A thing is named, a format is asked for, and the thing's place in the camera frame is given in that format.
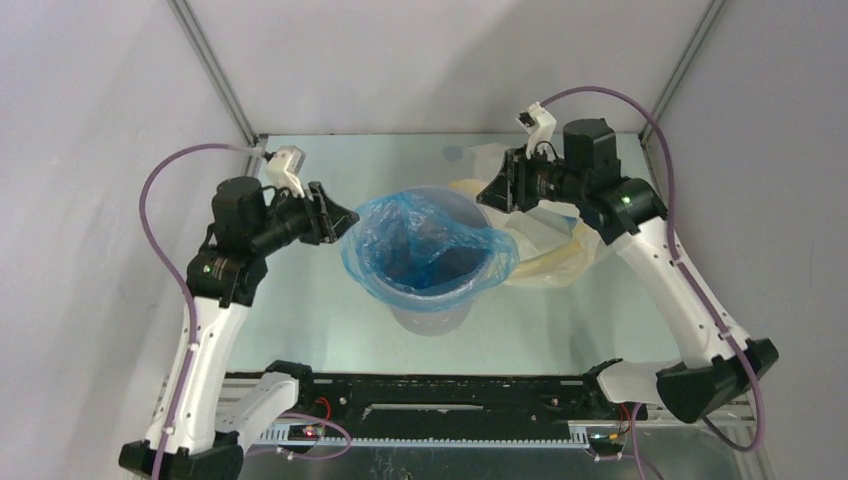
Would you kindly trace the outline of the yellowish translucent trash bag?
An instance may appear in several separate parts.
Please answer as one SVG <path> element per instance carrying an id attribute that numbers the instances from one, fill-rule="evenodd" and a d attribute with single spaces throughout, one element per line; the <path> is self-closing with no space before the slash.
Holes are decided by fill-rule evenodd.
<path id="1" fill-rule="evenodd" d="M 501 143 L 445 148 L 446 159 L 472 167 L 468 178 L 449 186 L 475 197 L 494 179 L 507 149 Z M 487 206 L 481 210 L 492 226 L 510 234 L 517 244 L 519 264 L 505 281 L 509 286 L 567 287 L 611 254 L 570 204 L 542 201 L 527 213 L 506 214 Z"/>

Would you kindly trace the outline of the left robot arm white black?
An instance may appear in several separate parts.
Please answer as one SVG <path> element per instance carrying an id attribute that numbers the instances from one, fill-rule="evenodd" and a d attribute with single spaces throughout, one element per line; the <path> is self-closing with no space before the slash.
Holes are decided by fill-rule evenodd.
<path id="1" fill-rule="evenodd" d="M 162 402 L 146 436 L 123 445 L 119 466 L 144 479 L 235 479 L 250 445 L 280 414 L 304 416 L 316 403 L 311 371 L 268 369 L 224 415 L 217 415 L 226 365 L 267 274 L 266 259 L 299 241 L 333 244 L 359 220 L 318 182 L 298 196 L 253 177 L 222 182 L 213 221 L 181 277 L 183 329 Z"/>

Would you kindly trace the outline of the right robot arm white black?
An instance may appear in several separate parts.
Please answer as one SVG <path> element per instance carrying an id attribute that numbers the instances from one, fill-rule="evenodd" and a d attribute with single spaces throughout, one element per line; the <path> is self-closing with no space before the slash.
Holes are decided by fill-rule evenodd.
<path id="1" fill-rule="evenodd" d="M 702 285 L 652 185 L 623 174 L 615 132 L 604 119 L 581 119 L 563 129 L 563 153 L 545 150 L 552 116 L 522 113 L 525 145 L 505 151 L 494 180 L 476 197 L 503 213 L 527 212 L 541 201 L 570 204 L 583 222 L 635 272 L 677 344 L 675 364 L 606 362 L 581 392 L 585 411 L 606 418 L 621 403 L 664 407 L 692 424 L 750 391 L 777 362 L 768 339 L 753 339 Z"/>

